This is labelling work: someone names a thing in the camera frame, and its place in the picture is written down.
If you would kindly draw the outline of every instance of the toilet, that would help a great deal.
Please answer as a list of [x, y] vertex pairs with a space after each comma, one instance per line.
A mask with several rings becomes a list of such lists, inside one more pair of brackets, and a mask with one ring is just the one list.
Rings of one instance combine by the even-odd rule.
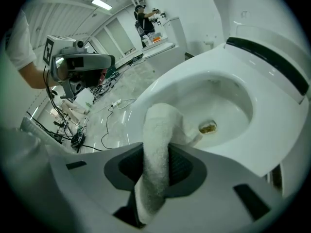
[[178, 17], [168, 19], [163, 24], [167, 38], [143, 48], [143, 60], [146, 61], [160, 77], [178, 64], [185, 61], [187, 43]]
[[215, 122], [216, 131], [201, 133], [195, 148], [231, 158], [262, 177], [299, 137], [309, 110], [308, 88], [305, 76], [278, 53], [250, 39], [230, 37], [155, 80], [131, 105], [125, 138], [129, 144], [141, 142], [148, 108], [164, 102], [198, 131]]
[[[180, 21], [165, 24], [168, 41], [144, 55], [161, 76], [127, 110], [124, 137], [129, 144], [141, 142], [148, 108], [167, 103], [202, 135], [193, 147], [263, 177], [310, 135], [301, 134], [311, 115], [310, 48], [288, 9], [275, 6], [281, 1], [220, 0], [216, 5], [221, 2], [232, 3], [227, 14], [219, 6], [227, 38], [187, 61], [181, 56], [184, 37], [172, 37], [181, 31], [175, 26]], [[175, 63], [172, 56], [178, 56]]]

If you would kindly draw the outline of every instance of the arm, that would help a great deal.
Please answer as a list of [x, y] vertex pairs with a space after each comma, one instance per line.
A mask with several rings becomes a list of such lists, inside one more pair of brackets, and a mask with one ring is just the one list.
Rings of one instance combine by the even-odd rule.
[[144, 18], [152, 17], [154, 14], [156, 14], [156, 13], [158, 13], [158, 12], [159, 12], [159, 11], [156, 10], [156, 11], [153, 11], [153, 12], [151, 12], [151, 13], [145, 14], [145, 15], [144, 15]]
[[[46, 88], [43, 79], [43, 71], [38, 70], [34, 65], [36, 56], [30, 44], [29, 27], [23, 11], [19, 13], [16, 19], [15, 26], [9, 36], [6, 52], [12, 64], [15, 65], [21, 76], [31, 88]], [[57, 71], [59, 72], [59, 77], [61, 79], [65, 79], [67, 77], [68, 70], [66, 61], [62, 62]], [[48, 77], [48, 85], [58, 85], [58, 83], [52, 79], [50, 74]]]
[[[24, 78], [24, 80], [28, 83], [28, 85], [33, 89], [44, 89], [46, 88], [44, 80], [43, 80], [43, 71], [38, 70], [34, 63], [31, 62], [22, 69], [19, 70], [19, 73]], [[48, 69], [44, 73], [44, 79], [46, 80], [48, 74]], [[56, 81], [54, 81], [51, 77], [51, 73], [49, 72], [48, 77], [48, 85], [49, 87], [59, 85]]]

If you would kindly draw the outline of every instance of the ceiling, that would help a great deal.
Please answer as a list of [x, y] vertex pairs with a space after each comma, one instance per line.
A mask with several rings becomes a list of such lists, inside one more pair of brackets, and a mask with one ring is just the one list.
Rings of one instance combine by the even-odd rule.
[[29, 24], [30, 42], [37, 59], [42, 59], [48, 34], [83, 39], [99, 26], [136, 0], [102, 0], [112, 6], [106, 10], [93, 0], [27, 0], [23, 11]]

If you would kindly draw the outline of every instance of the man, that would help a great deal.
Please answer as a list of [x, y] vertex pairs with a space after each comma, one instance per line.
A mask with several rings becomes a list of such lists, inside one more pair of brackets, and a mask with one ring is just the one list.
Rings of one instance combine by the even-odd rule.
[[[38, 70], [34, 64], [36, 56], [30, 44], [29, 25], [23, 11], [20, 11], [17, 16], [13, 30], [9, 31], [5, 36], [5, 48], [9, 59], [31, 88], [46, 88], [43, 80], [43, 71]], [[62, 80], [68, 76], [68, 69], [65, 61], [62, 62], [57, 71]], [[50, 87], [59, 85], [52, 79], [50, 72], [48, 85]]]
[[152, 17], [154, 14], [159, 13], [158, 10], [153, 11], [151, 13], [145, 14], [144, 7], [141, 5], [137, 5], [135, 7], [135, 18], [139, 22], [142, 29], [145, 31], [146, 35], [149, 37], [151, 41], [153, 41], [155, 37], [155, 27], [152, 22], [149, 20], [149, 17]]

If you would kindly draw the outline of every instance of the towel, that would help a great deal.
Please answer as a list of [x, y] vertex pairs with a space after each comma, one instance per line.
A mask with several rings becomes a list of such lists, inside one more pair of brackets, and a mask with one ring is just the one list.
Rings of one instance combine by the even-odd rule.
[[148, 224], [164, 203], [169, 187], [170, 142], [193, 146], [200, 140], [198, 129], [173, 106], [158, 103], [148, 109], [143, 126], [143, 173], [135, 185], [138, 217]]

